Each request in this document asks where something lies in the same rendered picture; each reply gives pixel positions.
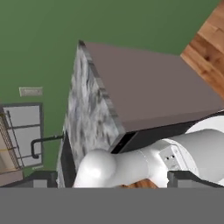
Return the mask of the grey framed window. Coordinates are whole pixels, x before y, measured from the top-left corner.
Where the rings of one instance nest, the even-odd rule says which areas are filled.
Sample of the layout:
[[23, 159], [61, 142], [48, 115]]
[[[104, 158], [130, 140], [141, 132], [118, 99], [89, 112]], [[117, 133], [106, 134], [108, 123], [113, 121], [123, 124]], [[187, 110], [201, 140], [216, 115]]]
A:
[[0, 104], [0, 112], [5, 114], [5, 124], [21, 167], [41, 165], [43, 162], [42, 144], [34, 144], [38, 158], [33, 158], [31, 142], [43, 136], [42, 104]]

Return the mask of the brown counter cabinet unit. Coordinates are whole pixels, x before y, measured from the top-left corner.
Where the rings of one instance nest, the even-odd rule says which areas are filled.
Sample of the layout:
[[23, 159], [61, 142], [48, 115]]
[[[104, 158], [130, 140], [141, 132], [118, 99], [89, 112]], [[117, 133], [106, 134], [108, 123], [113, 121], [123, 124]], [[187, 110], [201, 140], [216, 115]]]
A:
[[224, 113], [224, 99], [179, 56], [80, 41], [118, 131], [109, 151], [133, 151], [180, 135], [197, 121]]

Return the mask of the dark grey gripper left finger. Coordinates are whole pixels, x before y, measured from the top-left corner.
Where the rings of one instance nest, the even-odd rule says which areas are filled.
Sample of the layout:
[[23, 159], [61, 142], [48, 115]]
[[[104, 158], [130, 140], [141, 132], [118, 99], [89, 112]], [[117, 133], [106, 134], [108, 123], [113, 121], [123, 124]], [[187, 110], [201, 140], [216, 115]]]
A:
[[57, 178], [56, 171], [35, 171], [22, 180], [2, 185], [2, 188], [57, 188]]

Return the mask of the pale wall socket plate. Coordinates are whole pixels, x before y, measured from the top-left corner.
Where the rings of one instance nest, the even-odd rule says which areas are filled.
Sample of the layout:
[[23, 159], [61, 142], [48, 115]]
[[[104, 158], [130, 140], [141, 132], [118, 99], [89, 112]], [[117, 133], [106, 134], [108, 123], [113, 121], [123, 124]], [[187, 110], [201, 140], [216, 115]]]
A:
[[21, 97], [41, 96], [43, 94], [43, 88], [42, 87], [20, 87], [19, 94]]

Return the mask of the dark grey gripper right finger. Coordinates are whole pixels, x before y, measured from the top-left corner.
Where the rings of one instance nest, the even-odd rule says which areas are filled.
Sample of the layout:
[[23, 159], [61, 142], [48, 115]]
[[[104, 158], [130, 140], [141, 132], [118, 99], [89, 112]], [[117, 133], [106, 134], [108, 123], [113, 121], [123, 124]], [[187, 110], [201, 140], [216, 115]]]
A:
[[223, 188], [223, 185], [201, 179], [190, 171], [168, 171], [168, 187], [172, 188]]

